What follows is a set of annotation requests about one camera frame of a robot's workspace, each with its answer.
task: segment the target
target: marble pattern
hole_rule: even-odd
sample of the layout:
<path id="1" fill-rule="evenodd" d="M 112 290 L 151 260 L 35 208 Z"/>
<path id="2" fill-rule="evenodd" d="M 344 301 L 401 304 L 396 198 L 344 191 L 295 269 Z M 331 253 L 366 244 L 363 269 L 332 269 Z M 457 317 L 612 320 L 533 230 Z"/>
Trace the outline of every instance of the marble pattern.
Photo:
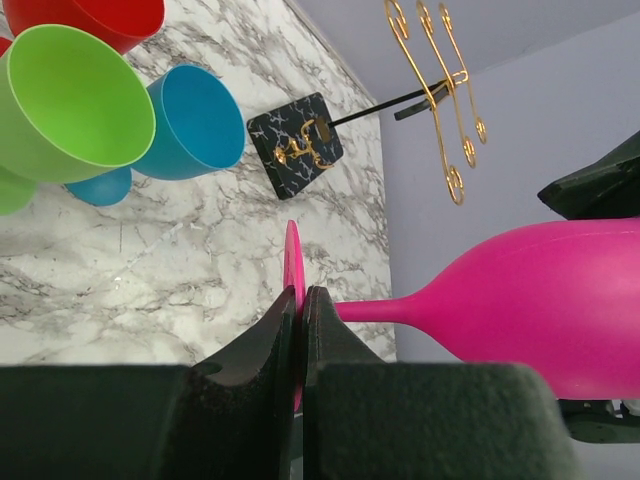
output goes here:
<path id="1" fill-rule="evenodd" d="M 166 0 L 165 27 L 128 55 L 150 83 L 179 63 L 214 71 L 245 118 L 321 91 L 334 118 L 370 105 L 282 0 Z M 8 29 L 0 15 L 0 35 Z M 137 176 L 121 204 L 42 185 L 0 217 L 0 363 L 193 363 L 281 291 L 288 219 L 307 283 L 335 300 L 390 295 L 377 117 L 340 127 L 345 156 L 296 198 L 275 196 L 250 145 L 238 167 L 183 182 Z M 389 325 L 356 325 L 389 360 Z"/>

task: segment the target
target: red plastic cup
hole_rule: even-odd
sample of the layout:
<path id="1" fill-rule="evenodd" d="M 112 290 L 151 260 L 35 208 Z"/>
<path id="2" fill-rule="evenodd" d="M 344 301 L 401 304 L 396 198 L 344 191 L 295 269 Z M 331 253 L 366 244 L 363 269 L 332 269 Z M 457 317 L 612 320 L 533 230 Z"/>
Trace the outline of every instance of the red plastic cup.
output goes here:
<path id="1" fill-rule="evenodd" d="M 8 38 L 0 37 L 0 57 L 7 51 L 7 49 L 11 46 L 11 40 Z"/>
<path id="2" fill-rule="evenodd" d="M 153 36 L 164 21 L 164 0 L 3 0 L 14 35 L 57 23 L 100 38 L 120 53 Z"/>

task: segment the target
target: pink wine glass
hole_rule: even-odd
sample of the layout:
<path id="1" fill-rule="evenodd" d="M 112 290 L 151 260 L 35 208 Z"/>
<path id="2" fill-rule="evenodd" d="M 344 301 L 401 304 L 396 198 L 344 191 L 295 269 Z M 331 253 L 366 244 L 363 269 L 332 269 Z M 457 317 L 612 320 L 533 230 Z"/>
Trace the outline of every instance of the pink wine glass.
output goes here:
<path id="1" fill-rule="evenodd" d="M 337 310 L 411 325 L 465 362 L 529 365 L 559 398 L 640 398 L 640 219 L 518 228 L 413 295 Z"/>
<path id="2" fill-rule="evenodd" d="M 284 241 L 284 275 L 282 284 L 284 288 L 293 285 L 296 297 L 296 311 L 298 317 L 302 315 L 304 309 L 304 299 L 307 294 L 304 281 L 304 259 L 302 257 L 302 247 L 300 246 L 300 236 L 298 235 L 298 225 L 293 220 L 287 223 L 287 232 Z M 299 365 L 296 365 L 296 392 L 295 410 L 300 407 L 302 400 L 302 372 Z"/>

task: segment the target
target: gold metal decoration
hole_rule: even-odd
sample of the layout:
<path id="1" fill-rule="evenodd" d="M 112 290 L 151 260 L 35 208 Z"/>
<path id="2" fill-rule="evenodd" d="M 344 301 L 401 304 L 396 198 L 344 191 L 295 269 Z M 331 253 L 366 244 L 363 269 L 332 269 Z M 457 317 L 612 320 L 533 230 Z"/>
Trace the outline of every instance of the gold metal decoration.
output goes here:
<path id="1" fill-rule="evenodd" d="M 438 62 L 444 71 L 444 81 L 441 88 L 446 88 L 451 97 L 453 98 L 453 104 L 456 112 L 456 120 L 458 123 L 458 132 L 460 134 L 460 141 L 462 143 L 462 149 L 464 151 L 465 157 L 467 159 L 467 163 L 471 168 L 475 168 L 476 166 L 476 153 L 475 147 L 473 146 L 473 142 L 466 135 L 464 130 L 464 125 L 462 122 L 462 116 L 460 114 L 460 107 L 458 104 L 458 97 L 456 95 L 456 88 L 458 85 L 462 85 L 463 83 L 467 84 L 467 88 L 469 91 L 469 100 L 471 103 L 471 110 L 473 112 L 476 132 L 478 134 L 478 138 L 484 144 L 487 141 L 487 131 L 482 119 L 478 116 L 476 112 L 475 101 L 473 98 L 473 90 L 471 88 L 471 80 L 469 78 L 469 72 L 467 67 L 464 64 L 464 60 L 462 59 L 462 55 L 460 54 L 460 49 L 453 38 L 453 24 L 451 23 L 451 18 L 449 17 L 449 12 L 444 4 L 439 5 L 440 16 L 442 18 L 442 23 L 444 24 L 445 30 L 449 36 L 449 40 L 458 56 L 458 60 L 460 61 L 461 70 L 450 73 L 447 68 L 442 55 L 440 54 L 440 50 L 436 45 L 434 40 L 434 28 L 433 21 L 431 20 L 431 15 L 429 14 L 429 10 L 422 3 L 421 0 L 416 2 L 416 8 L 418 11 L 418 16 L 420 18 L 420 23 L 422 24 L 422 28 L 427 35 L 429 43 L 431 44 L 431 48 L 433 49 L 436 57 L 438 58 Z M 422 73 L 420 73 L 420 69 L 418 68 L 416 62 L 414 61 L 409 49 L 404 43 L 405 40 L 409 40 L 409 26 L 407 25 L 407 19 L 404 16 L 402 8 L 398 4 L 396 0 L 385 0 L 385 10 L 387 14 L 387 19 L 389 20 L 389 25 L 391 26 L 391 30 L 393 31 L 400 48 L 402 49 L 404 55 L 407 57 L 411 68 L 413 69 L 422 89 L 424 90 L 425 96 L 431 106 L 431 112 L 433 114 L 433 121 L 436 127 L 436 134 L 438 137 L 438 147 L 440 148 L 440 158 L 442 160 L 442 169 L 444 171 L 445 180 L 447 182 L 447 188 L 449 190 L 449 195 L 451 199 L 456 205 L 462 205 L 464 203 L 464 183 L 462 181 L 462 177 L 460 172 L 454 165 L 450 165 L 447 159 L 447 153 L 444 146 L 444 140 L 442 138 L 442 128 L 440 124 L 440 115 L 438 114 L 438 105 L 434 99 L 434 96 L 429 89 L 428 83 L 425 81 Z"/>
<path id="2" fill-rule="evenodd" d="M 276 160 L 281 164 L 286 165 L 289 159 L 295 160 L 296 158 L 308 153 L 311 155 L 311 158 L 313 158 L 314 165 L 321 170 L 327 170 L 328 168 L 333 167 L 333 165 L 330 164 L 323 164 L 320 154 L 313 148 L 310 130 L 314 122 L 315 119 L 307 120 L 300 128 L 300 135 L 304 139 L 306 147 L 300 148 L 300 145 L 298 145 L 298 142 L 294 138 L 289 138 L 289 144 L 285 148 L 276 147 L 274 150 L 273 155 L 276 157 Z"/>

